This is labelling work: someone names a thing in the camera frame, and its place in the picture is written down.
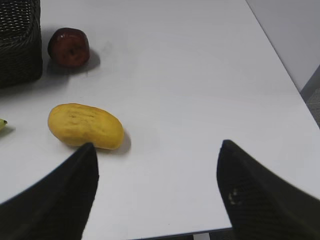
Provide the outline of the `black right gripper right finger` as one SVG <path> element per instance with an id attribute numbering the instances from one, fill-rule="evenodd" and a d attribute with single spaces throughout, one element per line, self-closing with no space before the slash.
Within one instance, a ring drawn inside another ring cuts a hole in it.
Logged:
<path id="1" fill-rule="evenodd" d="M 264 167 L 231 140 L 222 142 L 218 189 L 238 240 L 318 240 L 320 201 Z"/>

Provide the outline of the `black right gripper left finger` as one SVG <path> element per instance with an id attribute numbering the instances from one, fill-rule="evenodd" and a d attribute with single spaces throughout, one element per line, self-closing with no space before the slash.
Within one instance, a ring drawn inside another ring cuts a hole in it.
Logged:
<path id="1" fill-rule="evenodd" d="M 96 149 L 82 145 L 51 173 L 0 205 L 2 240 L 80 240 L 99 182 Z"/>

